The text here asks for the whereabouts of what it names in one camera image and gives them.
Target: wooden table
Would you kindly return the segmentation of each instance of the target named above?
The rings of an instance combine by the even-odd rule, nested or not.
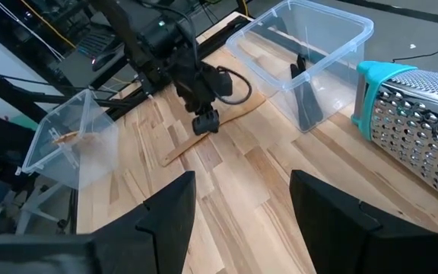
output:
[[[199,39],[236,16],[231,14]],[[205,61],[247,75],[224,47]],[[234,81],[235,93],[245,89]],[[184,273],[312,273],[288,192],[292,169],[438,232],[438,193],[361,137],[349,119],[353,105],[303,134],[265,102],[161,167],[159,159],[193,134],[192,117],[173,87],[154,97],[117,121],[119,167],[80,191],[78,233],[102,227],[185,170],[195,170],[195,223]]]

